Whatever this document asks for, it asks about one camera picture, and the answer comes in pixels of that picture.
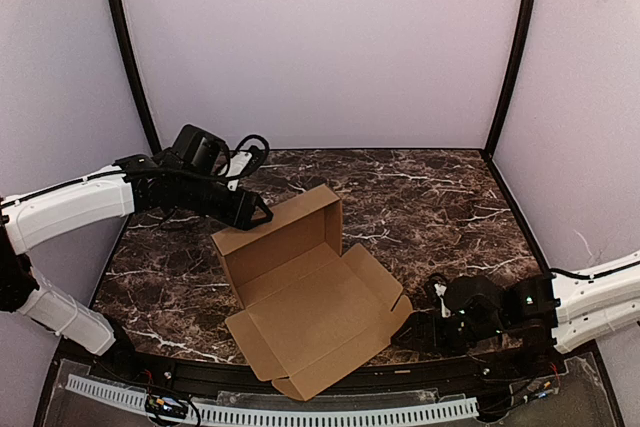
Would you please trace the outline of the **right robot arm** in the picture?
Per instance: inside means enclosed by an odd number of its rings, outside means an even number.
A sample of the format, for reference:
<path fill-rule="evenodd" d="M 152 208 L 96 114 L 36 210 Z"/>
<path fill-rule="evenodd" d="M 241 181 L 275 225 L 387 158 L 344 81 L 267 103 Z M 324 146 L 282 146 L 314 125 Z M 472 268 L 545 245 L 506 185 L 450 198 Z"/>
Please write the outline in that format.
<path fill-rule="evenodd" d="M 533 353 L 562 354 L 639 319 L 639 254 L 572 272 L 552 268 L 508 288 L 486 276 L 430 282 L 434 306 L 412 313 L 393 344 L 462 355 L 480 342 L 508 336 Z"/>

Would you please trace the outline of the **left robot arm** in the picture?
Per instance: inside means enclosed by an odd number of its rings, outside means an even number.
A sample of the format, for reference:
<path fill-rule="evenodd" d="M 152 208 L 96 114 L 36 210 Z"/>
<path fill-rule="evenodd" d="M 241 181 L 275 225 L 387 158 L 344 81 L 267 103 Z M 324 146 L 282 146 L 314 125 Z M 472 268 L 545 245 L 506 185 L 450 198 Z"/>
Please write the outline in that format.
<path fill-rule="evenodd" d="M 83 177 L 1 202 L 1 309 L 103 356 L 125 346 L 114 322 L 79 303 L 38 271 L 29 251 L 100 221 L 160 209 L 188 210 L 242 231 L 272 220 L 262 197 L 241 187 L 268 159 L 257 134 L 230 148 L 194 125 L 152 155 L 132 155 Z"/>

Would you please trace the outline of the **brown cardboard box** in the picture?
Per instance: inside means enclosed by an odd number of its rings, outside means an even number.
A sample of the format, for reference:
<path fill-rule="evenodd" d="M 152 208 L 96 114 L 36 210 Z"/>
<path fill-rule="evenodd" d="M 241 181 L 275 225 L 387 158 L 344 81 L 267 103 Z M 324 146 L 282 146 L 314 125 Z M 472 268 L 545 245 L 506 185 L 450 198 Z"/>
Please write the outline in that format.
<path fill-rule="evenodd" d="M 241 307 L 225 323 L 259 380 L 308 401 L 386 349 L 413 307 L 364 246 L 342 249 L 342 201 L 328 186 L 272 212 L 213 236 Z"/>

